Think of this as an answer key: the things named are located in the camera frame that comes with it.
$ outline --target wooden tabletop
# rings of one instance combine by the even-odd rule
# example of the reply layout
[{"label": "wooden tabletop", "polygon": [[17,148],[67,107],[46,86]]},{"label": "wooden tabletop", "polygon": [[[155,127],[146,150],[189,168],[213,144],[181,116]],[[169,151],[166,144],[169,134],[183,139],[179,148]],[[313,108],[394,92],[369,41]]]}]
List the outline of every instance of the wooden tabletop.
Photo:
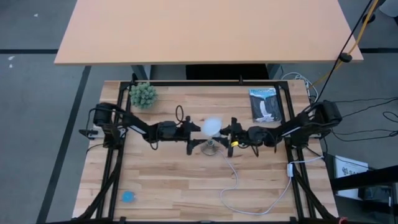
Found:
[{"label": "wooden tabletop", "polygon": [[329,62],[350,32],[337,0],[78,0],[55,63]]},{"label": "wooden tabletop", "polygon": [[[302,81],[288,82],[294,111],[299,113],[308,105],[307,92]],[[119,84],[120,82],[105,82],[100,101],[116,103]],[[210,116],[222,118],[223,126],[227,126],[234,116],[247,129],[254,125],[248,88],[250,86],[157,86],[159,99],[154,107],[149,110],[132,108],[132,112],[148,124],[154,124],[175,120],[175,107],[181,105],[185,115],[190,115],[192,121],[199,126]],[[202,136],[196,133],[193,138]],[[102,142],[103,139],[98,139],[90,142],[90,146]],[[310,148],[321,153],[317,140],[310,141]],[[106,153],[107,150],[101,146],[88,153],[74,217],[82,214],[100,191]],[[305,159],[315,157],[306,150],[304,156]],[[263,212],[287,185],[287,156],[283,142],[277,145],[276,154],[273,148],[260,147],[258,158],[251,149],[236,148],[233,158],[229,160],[238,172],[240,184],[238,190],[225,193],[225,200],[238,209]],[[338,216],[325,163],[322,160],[308,163],[307,171],[315,195],[330,213]],[[234,184],[233,172],[221,155],[206,156],[196,147],[193,154],[187,156],[183,142],[160,142],[159,149],[154,151],[140,134],[129,131],[124,148],[115,218],[125,216],[128,220],[147,221],[277,221],[296,217],[291,186],[268,215],[243,215],[227,209],[221,203],[219,193]],[[122,202],[121,196],[127,190],[136,194],[135,202]],[[109,198],[110,194],[106,199],[104,215],[108,212]],[[303,192],[302,204],[306,216],[309,216]]]}]

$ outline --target succulent plant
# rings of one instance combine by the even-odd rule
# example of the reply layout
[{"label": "succulent plant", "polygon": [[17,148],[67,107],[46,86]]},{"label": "succulent plant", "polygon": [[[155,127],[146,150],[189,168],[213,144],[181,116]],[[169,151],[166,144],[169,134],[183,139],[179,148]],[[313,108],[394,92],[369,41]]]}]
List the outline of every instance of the succulent plant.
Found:
[{"label": "succulent plant", "polygon": [[149,82],[132,86],[129,94],[131,104],[141,109],[150,108],[157,99],[156,90]]}]

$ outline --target black cable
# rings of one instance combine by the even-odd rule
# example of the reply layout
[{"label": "black cable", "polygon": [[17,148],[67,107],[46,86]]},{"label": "black cable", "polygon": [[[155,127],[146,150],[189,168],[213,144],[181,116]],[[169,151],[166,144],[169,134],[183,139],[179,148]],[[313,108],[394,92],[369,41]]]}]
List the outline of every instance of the black cable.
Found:
[{"label": "black cable", "polygon": [[321,157],[321,155],[319,155],[318,153],[316,153],[314,150],[310,149],[308,146],[306,146],[306,148],[311,151],[312,153],[314,153],[315,155],[317,155],[318,157]]},{"label": "black cable", "polygon": [[[178,109],[179,108],[181,108],[181,119],[179,119],[178,118]],[[175,119],[177,119],[177,121],[178,121],[178,124],[177,125],[179,125],[179,124],[181,124],[182,122],[183,122],[183,119],[184,119],[184,110],[182,109],[182,106],[181,105],[178,105],[176,108],[175,108]]]},{"label": "black cable", "polygon": [[280,74],[280,77],[282,77],[282,75],[284,75],[284,73],[285,73],[284,68],[283,68],[282,65],[280,66],[280,71],[282,72],[282,73]]},{"label": "black cable", "polygon": [[246,148],[248,148],[250,145],[243,145],[243,146],[241,146],[240,144],[238,145],[238,147],[239,148],[241,148],[241,149],[246,149]]},{"label": "black cable", "polygon": [[371,100],[392,100],[398,98],[398,96],[395,97],[390,97],[390,98],[369,98],[369,99],[358,99],[358,100],[340,100],[340,101],[334,101],[334,103],[352,103],[352,102],[358,102],[358,101],[371,101]]},{"label": "black cable", "polygon": [[251,146],[251,149],[253,150],[254,155],[256,155],[256,157],[259,157],[259,148],[256,146],[256,149],[254,149],[254,147]]},{"label": "black cable", "polygon": [[86,154],[87,154],[88,151],[90,151],[92,148],[97,147],[97,146],[102,146],[102,145],[103,145],[103,144],[101,143],[101,144],[96,144],[96,145],[94,145],[94,146],[89,147],[89,148],[87,149],[87,151],[86,151]]},{"label": "black cable", "polygon": [[126,134],[127,134],[128,131],[129,131],[129,130],[126,129],[126,131],[120,136],[120,138],[124,138],[124,137],[126,136]]},{"label": "black cable", "polygon": [[[393,115],[396,120],[389,118],[388,114]],[[394,123],[398,123],[398,115],[396,115],[393,112],[390,111],[385,111],[383,112],[383,117],[385,117],[386,119],[388,119],[389,121],[392,121]],[[342,135],[342,136],[349,136],[352,134],[358,134],[358,133],[366,133],[366,132],[374,132],[374,131],[386,131],[386,132],[390,132],[388,135],[386,136],[378,136],[378,137],[371,137],[371,138],[362,138],[362,139],[342,139],[340,138],[338,135]],[[364,130],[364,131],[355,131],[352,133],[336,133],[333,128],[331,129],[332,134],[339,139],[340,141],[344,141],[344,142],[355,142],[355,141],[366,141],[366,140],[372,140],[372,139],[383,139],[383,138],[391,138],[391,137],[395,137],[398,135],[398,130],[388,130],[388,129],[373,129],[373,130]]]},{"label": "black cable", "polygon": [[325,143],[325,156],[324,156],[323,160],[325,161],[326,169],[329,170],[328,163],[327,163],[328,156],[329,156],[329,147],[328,147],[328,143],[326,142],[326,138],[323,138],[323,142]]},{"label": "black cable", "polygon": [[277,145],[277,139],[278,139],[278,137],[275,138],[275,137],[272,135],[272,133],[271,133],[270,131],[266,130],[266,129],[264,129],[264,131],[267,132],[267,133],[272,137],[272,140],[274,140],[274,143],[275,143],[274,152],[276,153],[276,145]]},{"label": "black cable", "polygon": [[[178,118],[178,109],[181,109],[181,118]],[[179,124],[181,124],[181,123],[183,123],[183,119],[184,119],[184,109],[182,108],[182,106],[181,105],[178,105],[176,108],[175,108],[175,118],[177,119],[177,121],[178,121],[178,123],[176,124],[176,126],[177,125],[179,125]],[[156,127],[156,135],[155,135],[155,141],[156,141],[156,145],[155,145],[155,147],[152,145],[152,143],[149,143],[149,146],[153,149],[153,150],[157,150],[158,149],[158,147],[159,147],[159,140],[158,140],[158,132],[159,132],[159,125],[157,125],[157,127]],[[149,133],[149,142],[151,142],[152,141],[152,136],[150,136],[150,133]]]},{"label": "black cable", "polygon": [[356,24],[355,24],[355,26],[354,26],[354,29],[351,31],[351,33],[350,33],[350,35],[349,35],[349,37],[348,37],[346,43],[344,44],[344,47],[341,49],[340,53],[338,54],[338,57],[337,57],[337,59],[336,59],[336,61],[335,61],[335,64],[333,65],[333,68],[331,69],[331,71],[330,71],[330,73],[329,73],[329,75],[328,75],[328,78],[326,79],[326,82],[325,82],[325,84],[323,85],[323,87],[322,87],[322,89],[321,89],[321,92],[320,92],[319,95],[318,95],[318,100],[321,98],[322,93],[323,93],[323,91],[325,90],[325,87],[326,87],[326,85],[328,84],[331,75],[333,74],[333,72],[334,72],[335,69],[336,69],[336,66],[337,66],[337,63],[338,63],[338,61],[339,61],[340,55],[343,53],[343,51],[344,51],[344,49],[346,48],[346,46],[347,46],[349,40],[350,40],[351,37],[354,35],[354,32],[355,32],[356,28],[358,27],[359,23],[362,21],[362,17],[365,15],[365,13],[366,13],[366,11],[368,10],[369,6],[371,5],[372,1],[373,1],[373,0],[369,0],[368,4],[367,4],[366,7],[365,7],[365,10],[362,12],[361,16],[359,17],[358,21],[356,22]]},{"label": "black cable", "polygon": [[355,111],[355,112],[346,114],[346,115],[343,116],[343,118],[346,118],[346,117],[348,117],[348,116],[351,116],[351,115],[354,115],[354,114],[357,114],[357,113],[366,111],[366,110],[368,110],[368,109],[370,109],[370,108],[373,108],[373,107],[377,107],[377,106],[381,106],[381,105],[386,105],[386,104],[391,103],[391,102],[393,102],[393,101],[395,101],[395,100],[398,100],[398,98],[393,98],[392,100],[389,100],[389,101],[384,102],[384,103],[379,103],[379,104],[376,104],[376,105],[368,106],[368,107],[365,108],[365,109],[361,109],[361,110],[359,110],[359,111]]},{"label": "black cable", "polygon": [[88,130],[88,123],[90,122],[90,115],[91,115],[91,112],[94,110],[94,108],[93,109],[90,109],[89,111],[88,111],[88,118],[87,118],[87,122],[86,122],[86,130]]},{"label": "black cable", "polygon": [[329,123],[326,123],[326,124],[321,124],[321,123],[317,123],[317,122],[308,122],[308,123],[306,123],[306,124],[303,125],[303,128],[304,128],[304,127],[307,127],[307,126],[311,126],[311,125],[317,125],[317,126],[320,126],[320,127],[325,127],[325,126],[331,126],[331,125],[339,124],[339,123],[340,123],[340,122],[338,122],[338,121],[329,122]]}]

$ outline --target yellow cable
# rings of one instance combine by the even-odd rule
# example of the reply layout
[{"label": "yellow cable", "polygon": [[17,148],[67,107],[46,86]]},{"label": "yellow cable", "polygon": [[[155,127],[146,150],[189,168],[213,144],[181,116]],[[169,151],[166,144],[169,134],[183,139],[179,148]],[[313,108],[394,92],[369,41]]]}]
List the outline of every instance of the yellow cable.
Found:
[{"label": "yellow cable", "polygon": [[[355,41],[355,44],[353,45],[353,47],[351,48],[351,50],[349,50],[349,52],[348,52],[349,55],[351,55],[351,53],[354,51],[355,47],[358,46],[359,41],[361,40],[362,35],[363,35],[364,31],[365,31],[365,27],[366,27],[366,25],[368,24],[368,20],[369,20],[370,17],[372,16],[373,10],[374,10],[374,8],[376,8],[376,5],[377,5],[377,2],[378,2],[378,1],[379,1],[379,0],[374,0],[373,5],[371,6],[371,8],[370,8],[370,10],[369,10],[369,12],[368,12],[368,14],[367,14],[367,16],[366,16],[366,18],[365,18],[365,21],[363,22],[363,25],[362,25],[362,27],[361,27],[361,31],[359,32],[359,35],[358,35],[358,38],[357,38],[356,41]],[[342,62],[342,61],[339,61],[338,64],[337,64],[337,66],[336,66],[336,68],[335,68],[335,70],[337,70],[338,68],[340,68],[341,64],[343,64],[343,62]],[[326,73],[324,76],[322,76],[321,78],[319,78],[317,81],[313,82],[312,85],[310,85],[310,86],[308,87],[308,89],[313,88],[316,84],[318,84],[320,81],[322,81],[322,80],[328,78],[329,76],[330,76],[330,72],[329,72],[329,73]]]}]

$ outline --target white cable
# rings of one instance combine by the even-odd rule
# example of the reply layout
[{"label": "white cable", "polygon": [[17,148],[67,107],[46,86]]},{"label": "white cable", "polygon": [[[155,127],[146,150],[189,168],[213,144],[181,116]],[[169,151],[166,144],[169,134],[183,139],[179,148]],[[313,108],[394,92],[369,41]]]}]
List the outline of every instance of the white cable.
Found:
[{"label": "white cable", "polygon": [[[236,170],[234,169],[234,167],[232,166],[232,164],[228,161],[228,159],[224,156],[224,154],[223,154],[221,151],[218,151],[218,152],[223,156],[225,162],[226,162],[226,163],[229,165],[229,167],[232,169],[232,171],[234,172],[235,177],[236,177],[235,186],[233,186],[233,187],[231,187],[231,188],[223,189],[223,190],[220,192],[220,199],[221,199],[221,202],[225,205],[225,207],[229,208],[230,210],[232,210],[232,211],[234,211],[234,212],[239,212],[239,213],[246,214],[246,215],[265,215],[265,214],[269,213],[269,212],[275,207],[275,205],[279,202],[279,200],[281,200],[281,198],[285,195],[287,189],[289,188],[290,184],[292,183],[292,178],[289,177],[289,183],[287,183],[287,186],[286,186],[285,190],[282,192],[282,194],[279,196],[279,198],[278,198],[278,199],[268,208],[268,210],[266,210],[265,212],[262,212],[262,213],[245,212],[245,211],[240,211],[240,210],[238,210],[238,209],[235,209],[235,208],[233,208],[233,207],[230,207],[229,205],[227,205],[227,204],[224,202],[224,200],[223,200],[223,193],[224,193],[225,191],[227,191],[227,190],[235,190],[236,188],[238,188],[238,185],[239,185],[239,177],[238,177],[238,173],[236,172]],[[312,162],[312,161],[315,161],[315,160],[321,159],[321,158],[323,158],[323,156],[317,157],[317,158],[314,158],[314,159],[310,159],[310,160],[308,160],[308,161],[293,161],[293,162],[288,163],[288,166],[289,166],[289,164],[292,164],[292,163]]]},{"label": "white cable", "polygon": [[[280,79],[284,80],[285,77],[287,77],[288,75],[295,75],[294,80],[303,80],[305,87],[307,89],[307,94],[308,94],[308,96],[311,96],[309,87],[310,87],[310,85],[312,85],[312,82],[310,80],[308,80],[307,78],[305,78],[302,74],[300,74],[298,72],[289,72],[285,75],[282,75]],[[315,102],[317,102],[318,97],[319,97],[318,90],[315,87],[313,87],[313,90],[315,92]]]}]

